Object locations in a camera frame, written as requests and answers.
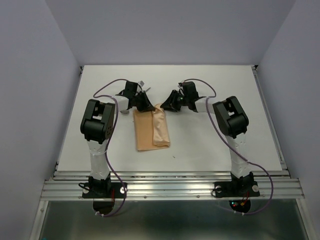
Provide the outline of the orange cloth napkin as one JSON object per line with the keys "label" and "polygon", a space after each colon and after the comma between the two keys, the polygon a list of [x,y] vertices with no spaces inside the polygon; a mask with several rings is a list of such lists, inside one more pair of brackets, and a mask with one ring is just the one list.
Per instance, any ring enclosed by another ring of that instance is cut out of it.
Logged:
{"label": "orange cloth napkin", "polygon": [[154,111],[133,111],[136,149],[138,152],[166,149],[171,146],[165,110],[161,103]]}

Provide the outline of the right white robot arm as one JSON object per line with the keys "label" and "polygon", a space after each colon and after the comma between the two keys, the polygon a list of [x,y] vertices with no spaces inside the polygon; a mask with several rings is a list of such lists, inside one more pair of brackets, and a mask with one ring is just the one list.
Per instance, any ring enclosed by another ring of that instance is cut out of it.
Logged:
{"label": "right white robot arm", "polygon": [[230,96],[223,101],[213,101],[217,96],[200,96],[195,79],[187,79],[178,84],[178,90],[172,90],[169,97],[161,105],[166,111],[179,112],[182,107],[188,107],[195,113],[207,113],[214,129],[227,145],[231,159],[231,175],[235,180],[230,182],[231,192],[242,195],[248,190],[248,183],[243,178],[251,172],[249,161],[245,158],[246,132],[249,118],[236,96]]}

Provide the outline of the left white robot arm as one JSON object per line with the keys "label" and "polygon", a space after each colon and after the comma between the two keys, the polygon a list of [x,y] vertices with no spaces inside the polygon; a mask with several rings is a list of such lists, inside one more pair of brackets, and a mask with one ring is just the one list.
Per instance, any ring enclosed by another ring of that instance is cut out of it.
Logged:
{"label": "left white robot arm", "polygon": [[[102,90],[119,81],[124,81],[125,86],[118,94],[102,94]],[[107,182],[110,179],[111,167],[106,153],[119,113],[125,114],[132,108],[143,113],[155,110],[143,86],[143,81],[116,79],[97,90],[93,98],[87,102],[80,132],[84,135],[89,147],[91,166],[89,182],[96,182],[94,191],[100,197],[106,197],[111,193],[111,184]]]}

